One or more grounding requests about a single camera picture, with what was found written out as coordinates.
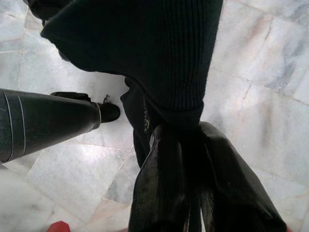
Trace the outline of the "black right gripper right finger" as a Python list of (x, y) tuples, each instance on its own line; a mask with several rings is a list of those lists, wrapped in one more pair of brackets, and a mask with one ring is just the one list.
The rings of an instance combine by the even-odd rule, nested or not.
[(212, 124), (200, 123), (214, 185), (211, 232), (287, 232), (288, 228), (257, 175)]

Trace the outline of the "black plastic bucket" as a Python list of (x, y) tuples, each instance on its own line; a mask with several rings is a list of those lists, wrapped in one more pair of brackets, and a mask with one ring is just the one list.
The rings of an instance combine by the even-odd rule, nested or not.
[(0, 89), (0, 163), (59, 144), (100, 124), (97, 103)]

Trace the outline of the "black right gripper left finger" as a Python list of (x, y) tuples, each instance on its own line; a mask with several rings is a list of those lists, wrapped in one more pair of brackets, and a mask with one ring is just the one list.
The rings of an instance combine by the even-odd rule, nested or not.
[(181, 142), (175, 130), (160, 125), (136, 178), (130, 232), (184, 232), (188, 211)]

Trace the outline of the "black garment with green logo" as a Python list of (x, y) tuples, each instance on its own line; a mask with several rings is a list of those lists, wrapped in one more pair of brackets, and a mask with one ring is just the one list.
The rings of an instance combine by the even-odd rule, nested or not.
[(87, 72), (122, 75), (138, 165), (161, 124), (189, 134), (203, 111), (223, 0), (24, 0), (42, 37)]

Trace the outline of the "red plastic stool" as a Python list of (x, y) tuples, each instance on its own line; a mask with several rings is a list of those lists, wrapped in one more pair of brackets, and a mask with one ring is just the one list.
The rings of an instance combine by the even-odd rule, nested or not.
[(69, 225), (64, 221), (52, 223), (46, 232), (71, 232)]

